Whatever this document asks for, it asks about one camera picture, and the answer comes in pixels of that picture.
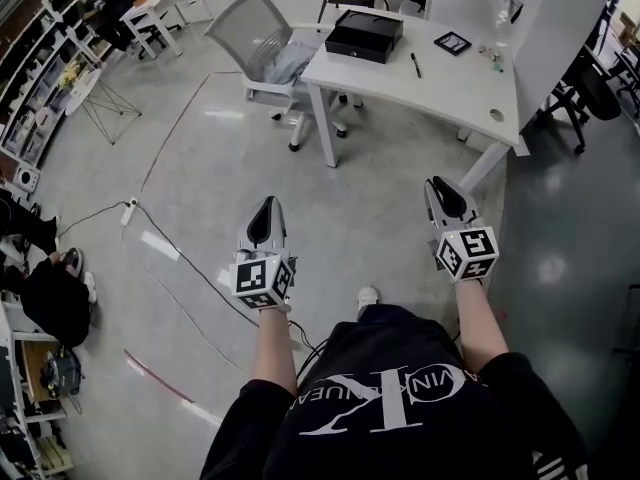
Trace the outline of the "person's black printed shirt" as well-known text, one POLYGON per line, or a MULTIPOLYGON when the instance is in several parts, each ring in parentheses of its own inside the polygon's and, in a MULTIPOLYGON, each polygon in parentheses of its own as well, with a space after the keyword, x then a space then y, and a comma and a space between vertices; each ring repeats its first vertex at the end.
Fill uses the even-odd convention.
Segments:
POLYGON ((468 371, 417 317, 336 325, 297 394, 252 380, 201 480, 587 480, 573 423, 521 354, 468 371))

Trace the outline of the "person's left forearm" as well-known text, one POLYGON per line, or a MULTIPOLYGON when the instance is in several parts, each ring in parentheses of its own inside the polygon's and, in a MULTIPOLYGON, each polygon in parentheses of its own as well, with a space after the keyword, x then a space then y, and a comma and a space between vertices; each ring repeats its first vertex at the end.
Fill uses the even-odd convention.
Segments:
POLYGON ((251 378, 271 382, 297 396, 288 310, 288 306, 279 306, 260 311, 251 378))

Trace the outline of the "round white side table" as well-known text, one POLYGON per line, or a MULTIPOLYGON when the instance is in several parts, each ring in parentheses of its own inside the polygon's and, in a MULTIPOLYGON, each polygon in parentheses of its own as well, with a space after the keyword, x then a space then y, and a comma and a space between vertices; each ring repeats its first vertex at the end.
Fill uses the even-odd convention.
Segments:
POLYGON ((85 70, 73 83, 64 107, 64 117, 71 117, 82 110, 106 142, 114 146, 123 131, 110 132, 100 112, 107 111, 116 117, 136 119, 142 112, 102 80, 101 68, 85 70))

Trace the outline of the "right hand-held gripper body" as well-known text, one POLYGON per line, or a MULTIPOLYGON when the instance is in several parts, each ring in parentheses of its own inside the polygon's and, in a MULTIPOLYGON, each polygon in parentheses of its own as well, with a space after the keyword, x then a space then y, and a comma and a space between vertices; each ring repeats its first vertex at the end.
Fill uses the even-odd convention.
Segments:
POLYGON ((492 227, 445 229, 437 232, 435 259, 453 283, 487 277, 499 258, 492 227))

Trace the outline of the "grey mesh office chair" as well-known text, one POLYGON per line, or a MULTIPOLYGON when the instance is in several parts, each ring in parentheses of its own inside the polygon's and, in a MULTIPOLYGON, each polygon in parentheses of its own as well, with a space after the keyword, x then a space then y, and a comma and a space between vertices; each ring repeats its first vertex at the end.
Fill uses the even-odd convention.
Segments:
POLYGON ((293 152, 299 150, 305 125, 314 116, 307 84, 302 74, 285 85, 264 83, 263 69, 293 41, 307 43, 318 51, 332 29, 331 24, 291 24, 271 0, 235 0, 205 32, 240 68, 248 102, 268 107, 274 121, 288 115, 296 118, 289 142, 293 152))

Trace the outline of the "black box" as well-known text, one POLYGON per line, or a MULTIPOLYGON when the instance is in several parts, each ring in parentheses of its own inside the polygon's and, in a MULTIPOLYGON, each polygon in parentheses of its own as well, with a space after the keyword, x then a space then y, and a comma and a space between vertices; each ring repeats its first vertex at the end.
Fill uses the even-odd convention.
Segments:
POLYGON ((325 40, 329 53, 385 64, 403 35, 403 22, 347 10, 325 40))

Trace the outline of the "person's black trousers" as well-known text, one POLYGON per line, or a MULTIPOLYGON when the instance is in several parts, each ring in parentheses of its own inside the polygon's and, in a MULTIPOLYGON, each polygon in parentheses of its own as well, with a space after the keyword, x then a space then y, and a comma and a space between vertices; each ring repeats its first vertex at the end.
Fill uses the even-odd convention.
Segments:
POLYGON ((368 304, 358 310, 356 322, 359 324, 389 324, 416 320, 411 311, 393 304, 368 304))

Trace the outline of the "light blue crumpled cloth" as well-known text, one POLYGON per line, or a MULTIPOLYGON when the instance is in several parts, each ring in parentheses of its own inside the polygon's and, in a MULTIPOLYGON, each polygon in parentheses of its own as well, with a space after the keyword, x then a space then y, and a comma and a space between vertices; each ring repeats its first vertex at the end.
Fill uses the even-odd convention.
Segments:
POLYGON ((285 85, 297 80, 317 51, 317 47, 300 41, 287 44, 264 67, 262 81, 267 84, 285 85))

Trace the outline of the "black picture frame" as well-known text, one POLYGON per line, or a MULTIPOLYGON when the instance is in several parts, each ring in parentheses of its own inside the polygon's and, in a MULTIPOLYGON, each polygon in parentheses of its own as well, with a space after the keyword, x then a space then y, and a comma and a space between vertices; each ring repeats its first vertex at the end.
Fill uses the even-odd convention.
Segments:
POLYGON ((453 31, 435 39, 434 44, 455 57, 472 47, 471 42, 453 31))

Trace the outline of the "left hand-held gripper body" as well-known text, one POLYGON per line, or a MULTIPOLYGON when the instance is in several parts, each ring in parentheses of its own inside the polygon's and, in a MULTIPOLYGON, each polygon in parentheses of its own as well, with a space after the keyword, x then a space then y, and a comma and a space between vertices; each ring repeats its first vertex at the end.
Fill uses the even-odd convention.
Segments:
POLYGON ((294 280, 292 257, 283 241, 239 241, 229 265, 232 296, 250 310, 289 312, 288 290, 294 280))

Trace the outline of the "person's right forearm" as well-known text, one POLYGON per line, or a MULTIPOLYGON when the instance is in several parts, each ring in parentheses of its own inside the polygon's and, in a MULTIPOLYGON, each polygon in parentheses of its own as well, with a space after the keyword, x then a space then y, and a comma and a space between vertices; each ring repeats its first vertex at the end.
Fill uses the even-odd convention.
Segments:
POLYGON ((455 295, 464 361, 470 371, 479 373, 509 349, 480 282, 457 283, 455 295))

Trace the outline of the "white wall shelf unit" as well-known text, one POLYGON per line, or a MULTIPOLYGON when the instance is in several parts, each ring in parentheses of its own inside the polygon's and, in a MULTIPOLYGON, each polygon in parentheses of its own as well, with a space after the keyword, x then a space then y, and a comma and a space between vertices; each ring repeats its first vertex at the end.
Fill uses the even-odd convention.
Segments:
POLYGON ((43 0, 0 58, 0 153, 36 168, 65 113, 78 72, 101 64, 84 0, 43 0))

